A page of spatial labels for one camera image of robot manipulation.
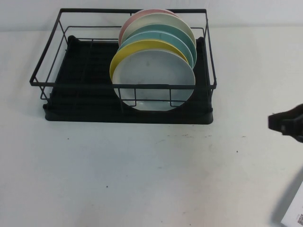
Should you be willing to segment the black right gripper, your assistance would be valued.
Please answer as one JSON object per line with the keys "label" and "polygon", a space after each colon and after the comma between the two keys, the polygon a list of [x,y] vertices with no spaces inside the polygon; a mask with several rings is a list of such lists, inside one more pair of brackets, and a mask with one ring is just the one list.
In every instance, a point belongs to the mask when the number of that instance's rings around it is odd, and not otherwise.
{"label": "black right gripper", "polygon": [[291,136],[296,141],[302,143],[303,105],[300,104],[287,112],[271,114],[268,117],[268,128],[282,135]]}

